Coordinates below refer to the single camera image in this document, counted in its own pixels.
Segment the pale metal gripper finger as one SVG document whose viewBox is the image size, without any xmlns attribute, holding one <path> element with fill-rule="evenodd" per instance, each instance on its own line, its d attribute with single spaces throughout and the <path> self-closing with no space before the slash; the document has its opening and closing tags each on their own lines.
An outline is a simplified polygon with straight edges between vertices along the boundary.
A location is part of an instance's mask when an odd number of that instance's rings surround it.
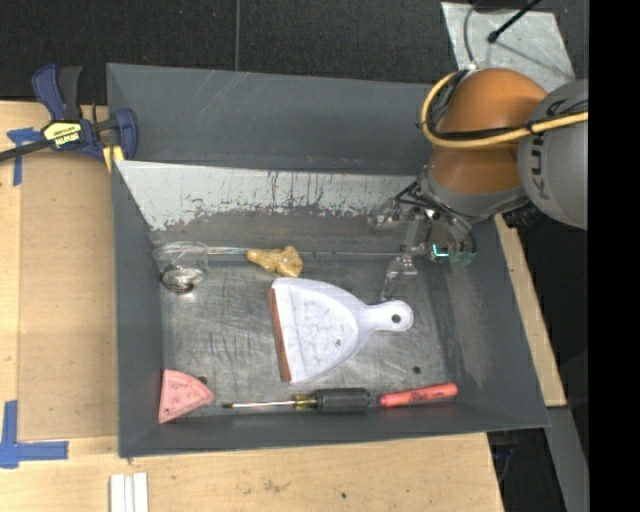
<svg viewBox="0 0 640 512">
<path fill-rule="evenodd" d="M 388 199 L 376 206 L 370 213 L 370 225 L 388 227 L 405 220 L 405 210 L 399 199 Z"/>
<path fill-rule="evenodd" d="M 408 297 L 415 288 L 417 278 L 414 258 L 408 255 L 396 256 L 387 266 L 380 298 L 391 300 Z"/>
</svg>

